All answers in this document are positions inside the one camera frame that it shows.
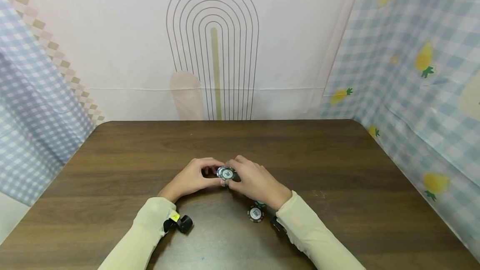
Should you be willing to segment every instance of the wooden table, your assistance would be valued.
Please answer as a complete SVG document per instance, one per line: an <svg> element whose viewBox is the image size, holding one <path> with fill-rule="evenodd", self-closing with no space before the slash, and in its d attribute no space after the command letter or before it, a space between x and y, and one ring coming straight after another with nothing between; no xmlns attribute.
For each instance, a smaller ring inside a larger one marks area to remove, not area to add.
<svg viewBox="0 0 480 270"><path fill-rule="evenodd" d="M296 190L371 269L479 269L365 129L350 120L108 122L73 156L0 246L0 269L96 269L193 157L242 154ZM171 232L149 269L313 269L252 204L225 188L178 201L195 223Z"/></svg>

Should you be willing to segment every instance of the person's right hand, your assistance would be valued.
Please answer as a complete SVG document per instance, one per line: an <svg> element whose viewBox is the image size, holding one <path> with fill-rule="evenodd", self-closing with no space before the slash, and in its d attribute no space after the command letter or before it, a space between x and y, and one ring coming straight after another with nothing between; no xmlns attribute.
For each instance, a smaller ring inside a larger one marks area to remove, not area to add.
<svg viewBox="0 0 480 270"><path fill-rule="evenodd" d="M241 179L241 182L227 180L230 189L253 200L262 201L274 210L280 210L292 197L292 191L278 182L265 167L241 155L226 162L225 166L235 169Z"/></svg>

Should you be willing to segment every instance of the yellow label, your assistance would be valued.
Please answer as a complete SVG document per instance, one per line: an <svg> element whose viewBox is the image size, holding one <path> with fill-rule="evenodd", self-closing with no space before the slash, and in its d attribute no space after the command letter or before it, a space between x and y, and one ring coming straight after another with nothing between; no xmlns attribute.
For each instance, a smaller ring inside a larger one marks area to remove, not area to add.
<svg viewBox="0 0 480 270"><path fill-rule="evenodd" d="M177 222L180 219L180 214L173 210L171 211L169 218Z"/></svg>

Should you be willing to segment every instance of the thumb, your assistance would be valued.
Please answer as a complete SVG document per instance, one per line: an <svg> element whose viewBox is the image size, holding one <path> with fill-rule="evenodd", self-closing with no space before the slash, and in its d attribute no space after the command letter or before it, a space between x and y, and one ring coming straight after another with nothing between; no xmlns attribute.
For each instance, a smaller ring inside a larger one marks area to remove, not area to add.
<svg viewBox="0 0 480 270"><path fill-rule="evenodd" d="M231 179L227 180L227 185L230 189L242 193L243 185L241 182L235 182Z"/></svg>

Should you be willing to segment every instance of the person's left hand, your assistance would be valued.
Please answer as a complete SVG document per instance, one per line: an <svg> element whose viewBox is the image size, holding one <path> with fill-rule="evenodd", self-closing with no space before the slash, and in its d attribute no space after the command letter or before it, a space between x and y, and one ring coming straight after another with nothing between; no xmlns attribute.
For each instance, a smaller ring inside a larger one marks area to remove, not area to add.
<svg viewBox="0 0 480 270"><path fill-rule="evenodd" d="M164 197L175 203L182 196L207 187L222 185L223 180L221 178L205 178L202 176L202 170L206 173L210 170L215 173L216 168L223 165L222 162L212 157L193 159L158 193L158 197Z"/></svg>

